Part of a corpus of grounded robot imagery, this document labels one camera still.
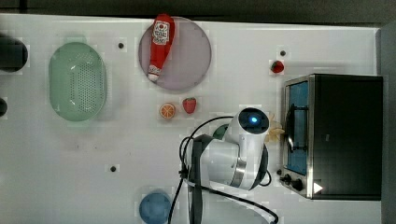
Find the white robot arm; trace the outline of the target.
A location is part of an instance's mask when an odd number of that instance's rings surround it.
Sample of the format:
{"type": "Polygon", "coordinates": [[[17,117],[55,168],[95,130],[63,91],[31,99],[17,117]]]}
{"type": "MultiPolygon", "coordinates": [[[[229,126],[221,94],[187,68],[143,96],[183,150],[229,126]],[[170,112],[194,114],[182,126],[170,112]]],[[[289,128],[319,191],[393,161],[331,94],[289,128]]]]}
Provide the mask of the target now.
{"type": "Polygon", "coordinates": [[[236,113],[224,135],[193,135],[182,152],[187,168],[189,224],[272,224],[256,212],[258,203],[213,189],[214,183],[252,190],[267,173],[264,143],[269,119],[259,108],[236,113]]]}

